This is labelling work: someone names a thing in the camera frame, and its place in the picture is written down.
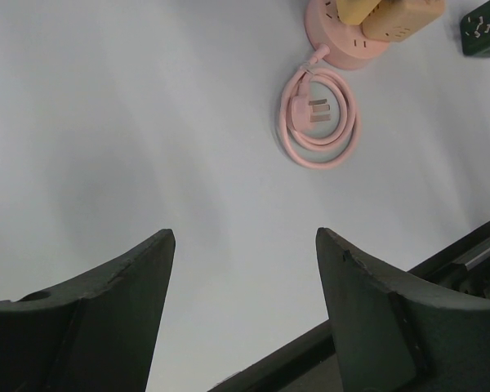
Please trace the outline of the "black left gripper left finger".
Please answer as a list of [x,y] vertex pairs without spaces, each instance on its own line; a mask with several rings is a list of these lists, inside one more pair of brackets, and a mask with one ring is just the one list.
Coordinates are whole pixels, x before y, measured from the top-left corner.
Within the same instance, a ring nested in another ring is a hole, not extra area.
[[163,229],[18,301],[0,301],[0,391],[143,391],[175,253]]

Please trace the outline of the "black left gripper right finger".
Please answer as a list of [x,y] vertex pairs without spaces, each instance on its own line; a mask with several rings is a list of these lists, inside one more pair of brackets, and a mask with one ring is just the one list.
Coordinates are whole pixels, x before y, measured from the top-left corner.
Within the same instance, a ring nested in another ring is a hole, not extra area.
[[490,300],[439,286],[318,230],[346,391],[490,391]]

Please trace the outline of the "pink round power strip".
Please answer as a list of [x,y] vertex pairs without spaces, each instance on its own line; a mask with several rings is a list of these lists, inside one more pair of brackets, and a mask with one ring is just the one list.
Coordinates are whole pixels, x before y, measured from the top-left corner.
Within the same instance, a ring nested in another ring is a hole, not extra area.
[[309,1],[304,28],[314,52],[283,89],[278,138],[294,163],[333,169],[354,152],[362,129],[354,92],[338,72],[369,65],[389,44],[341,22],[335,1]]

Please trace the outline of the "beige cube socket adapter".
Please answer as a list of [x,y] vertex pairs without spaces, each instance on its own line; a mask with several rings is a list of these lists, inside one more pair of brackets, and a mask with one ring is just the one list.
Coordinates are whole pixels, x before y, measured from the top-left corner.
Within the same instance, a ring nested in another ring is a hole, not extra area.
[[444,0],[381,1],[361,24],[363,34],[382,42],[402,42],[438,19]]

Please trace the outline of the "yellow USB charger plug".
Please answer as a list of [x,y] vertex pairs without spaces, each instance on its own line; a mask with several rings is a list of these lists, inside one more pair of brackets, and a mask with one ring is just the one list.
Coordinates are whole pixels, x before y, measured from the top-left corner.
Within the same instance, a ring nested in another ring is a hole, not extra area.
[[336,0],[340,20],[346,25],[360,25],[381,0]]

